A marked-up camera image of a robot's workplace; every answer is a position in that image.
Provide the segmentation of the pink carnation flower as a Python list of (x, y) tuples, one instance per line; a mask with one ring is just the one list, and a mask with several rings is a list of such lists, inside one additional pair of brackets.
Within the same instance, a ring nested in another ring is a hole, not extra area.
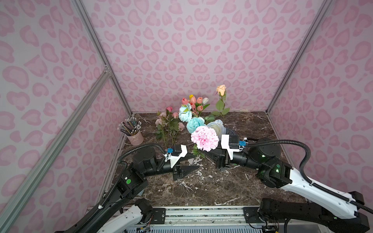
[(192, 154), (204, 158), (204, 152), (210, 152), (219, 145), (219, 137), (216, 131), (207, 126), (199, 126), (192, 134), (191, 141), (194, 143)]

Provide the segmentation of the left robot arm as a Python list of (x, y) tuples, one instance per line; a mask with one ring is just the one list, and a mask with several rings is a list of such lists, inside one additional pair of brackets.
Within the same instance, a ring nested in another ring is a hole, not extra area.
[(117, 163), (124, 168), (107, 194), (66, 232), (99, 232), (115, 213), (148, 186), (148, 177), (171, 173), (176, 181), (197, 170), (199, 166), (180, 165), (181, 161), (190, 158), (184, 145), (176, 145), (171, 153), (167, 153), (160, 145), (149, 143), (122, 153)]

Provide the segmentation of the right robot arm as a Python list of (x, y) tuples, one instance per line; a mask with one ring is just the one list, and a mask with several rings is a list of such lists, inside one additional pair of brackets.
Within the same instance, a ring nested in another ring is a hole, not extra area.
[[(300, 147), (305, 151), (299, 169), (280, 159), (281, 144)], [(239, 140), (238, 136), (222, 135), (216, 149), (206, 152), (216, 167), (224, 170), (232, 164), (256, 170), (256, 178), (269, 188), (279, 188), (300, 195), (307, 203), (290, 203), (264, 198), (256, 216), (263, 221), (292, 219), (317, 223), (334, 233), (366, 233), (368, 218), (360, 209), (372, 213), (364, 205), (359, 192), (342, 192), (306, 176), (304, 167), (311, 156), (310, 148), (295, 140), (269, 138)]]

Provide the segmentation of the magenta rose stem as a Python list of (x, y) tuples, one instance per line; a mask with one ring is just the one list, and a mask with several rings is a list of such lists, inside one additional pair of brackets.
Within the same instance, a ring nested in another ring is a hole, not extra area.
[(179, 119), (179, 114), (173, 112), (171, 106), (167, 107), (165, 111), (157, 113), (156, 124), (156, 138), (161, 140), (167, 148), (169, 142), (174, 145), (180, 132), (185, 129), (185, 125)]

